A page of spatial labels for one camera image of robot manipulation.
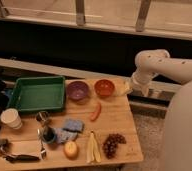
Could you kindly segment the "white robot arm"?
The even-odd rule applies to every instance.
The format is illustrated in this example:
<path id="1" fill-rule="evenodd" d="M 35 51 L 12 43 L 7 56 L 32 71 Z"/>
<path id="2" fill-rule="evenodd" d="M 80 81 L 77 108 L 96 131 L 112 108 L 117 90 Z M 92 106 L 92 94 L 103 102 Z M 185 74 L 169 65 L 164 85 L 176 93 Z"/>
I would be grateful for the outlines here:
<path id="1" fill-rule="evenodd" d="M 171 58 L 164 49 L 144 50 L 135 56 L 135 65 L 125 94 L 140 90 L 146 96 L 157 75 L 182 84 L 165 116 L 158 171 L 192 171 L 192 59 Z"/>

